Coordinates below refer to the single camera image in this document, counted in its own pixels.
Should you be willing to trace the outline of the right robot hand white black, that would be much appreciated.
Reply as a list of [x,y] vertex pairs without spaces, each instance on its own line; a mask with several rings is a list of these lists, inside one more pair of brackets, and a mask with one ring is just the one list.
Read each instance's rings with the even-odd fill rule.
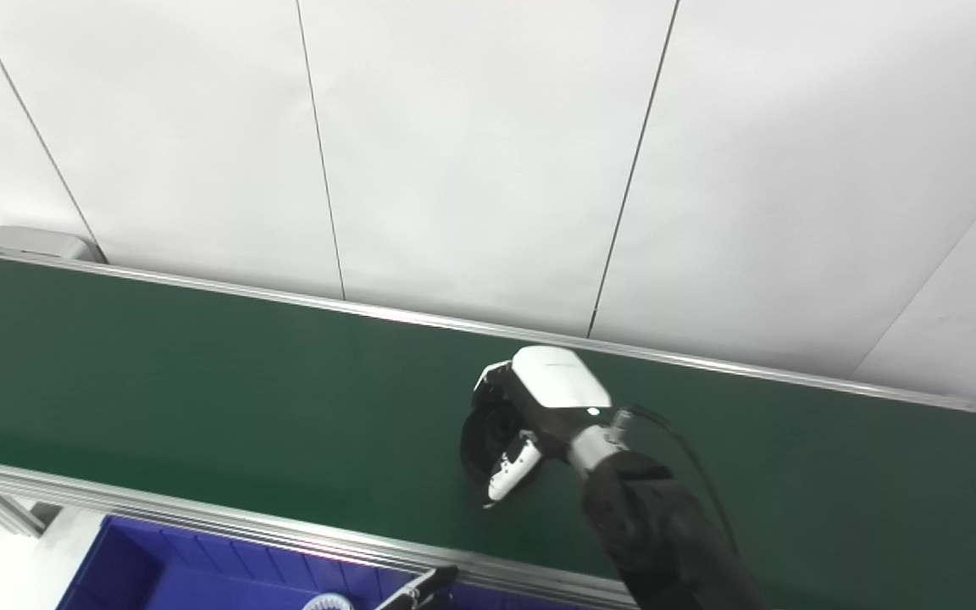
[[550,345],[520,348],[485,367],[474,387],[461,436],[461,463],[492,508],[557,459],[588,479],[621,451],[605,414],[612,398],[576,352]]

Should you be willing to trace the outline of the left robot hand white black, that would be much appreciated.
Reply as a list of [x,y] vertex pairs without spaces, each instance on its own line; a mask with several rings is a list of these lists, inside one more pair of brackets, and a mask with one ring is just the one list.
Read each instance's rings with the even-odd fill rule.
[[400,586],[375,609],[452,609],[450,588],[459,575],[457,565],[431,568]]

